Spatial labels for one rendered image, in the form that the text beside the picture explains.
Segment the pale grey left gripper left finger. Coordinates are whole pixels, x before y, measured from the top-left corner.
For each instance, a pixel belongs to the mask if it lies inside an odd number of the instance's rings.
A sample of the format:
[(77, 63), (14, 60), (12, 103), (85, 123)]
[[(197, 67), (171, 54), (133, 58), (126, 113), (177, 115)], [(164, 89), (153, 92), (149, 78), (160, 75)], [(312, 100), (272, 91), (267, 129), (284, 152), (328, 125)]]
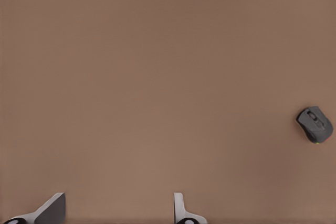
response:
[(66, 218), (66, 194), (56, 193), (36, 211), (12, 217), (3, 224), (63, 224)]

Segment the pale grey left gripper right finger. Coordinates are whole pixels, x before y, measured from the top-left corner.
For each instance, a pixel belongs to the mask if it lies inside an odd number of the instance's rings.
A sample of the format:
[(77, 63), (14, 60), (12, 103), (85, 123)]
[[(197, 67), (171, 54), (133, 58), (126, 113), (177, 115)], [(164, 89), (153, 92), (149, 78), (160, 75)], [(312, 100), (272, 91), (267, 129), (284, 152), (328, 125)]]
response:
[(182, 193), (174, 193), (174, 224), (207, 224), (207, 220), (185, 209)]

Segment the dark grey computer mouse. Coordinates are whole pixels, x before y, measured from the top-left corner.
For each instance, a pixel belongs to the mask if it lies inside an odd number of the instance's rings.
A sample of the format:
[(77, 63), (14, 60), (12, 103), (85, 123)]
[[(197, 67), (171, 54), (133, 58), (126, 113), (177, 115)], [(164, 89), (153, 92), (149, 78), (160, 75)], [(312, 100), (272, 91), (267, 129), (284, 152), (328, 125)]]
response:
[(296, 117), (296, 122), (313, 144), (326, 142), (334, 131), (330, 120), (318, 106), (310, 106), (302, 110)]

